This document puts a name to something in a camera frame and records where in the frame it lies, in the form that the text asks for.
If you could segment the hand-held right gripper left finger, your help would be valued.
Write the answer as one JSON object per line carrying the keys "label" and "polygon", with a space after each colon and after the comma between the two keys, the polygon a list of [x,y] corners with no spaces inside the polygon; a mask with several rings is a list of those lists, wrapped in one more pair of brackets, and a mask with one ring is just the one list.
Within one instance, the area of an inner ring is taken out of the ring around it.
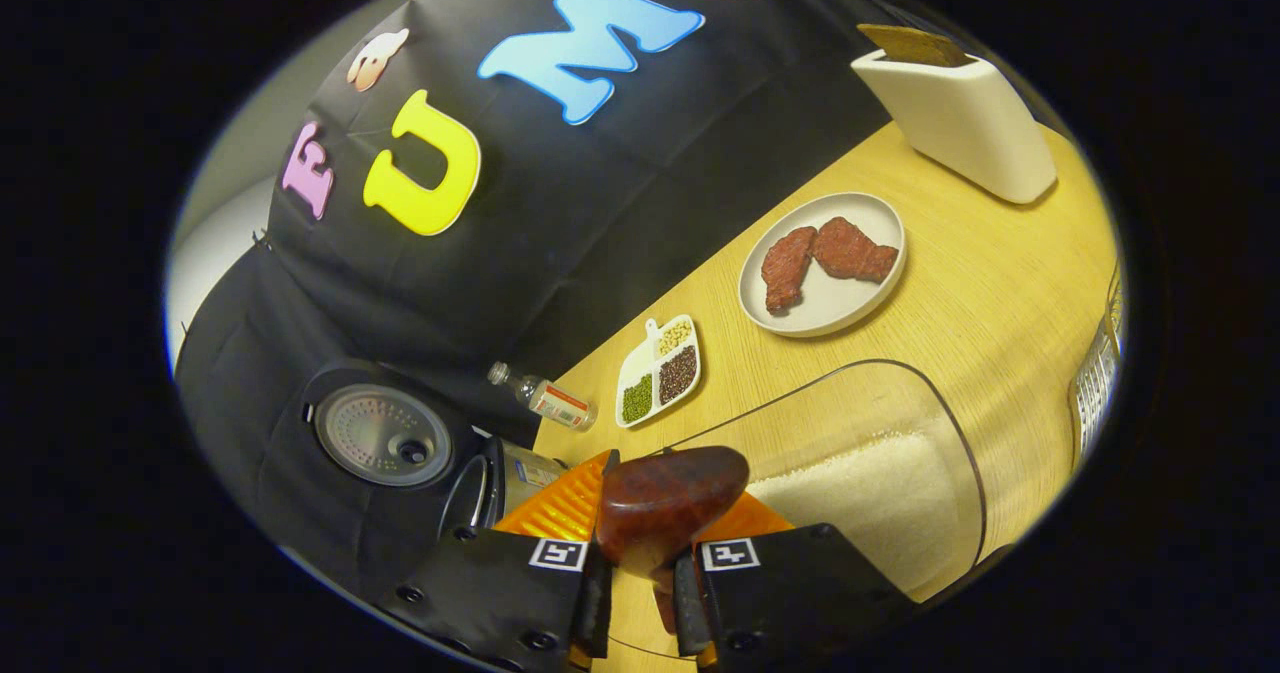
{"label": "hand-held right gripper left finger", "polygon": [[614,464],[603,450],[497,525],[444,530],[380,608],[486,669],[589,672],[609,651],[613,568],[594,534]]}

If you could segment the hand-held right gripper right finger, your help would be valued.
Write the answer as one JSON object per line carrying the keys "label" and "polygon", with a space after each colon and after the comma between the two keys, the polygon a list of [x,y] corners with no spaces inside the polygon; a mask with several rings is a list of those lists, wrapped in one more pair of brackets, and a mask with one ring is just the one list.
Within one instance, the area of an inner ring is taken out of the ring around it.
{"label": "hand-held right gripper right finger", "polygon": [[694,659],[836,659],[916,604],[833,525],[696,541],[675,560],[672,629]]}

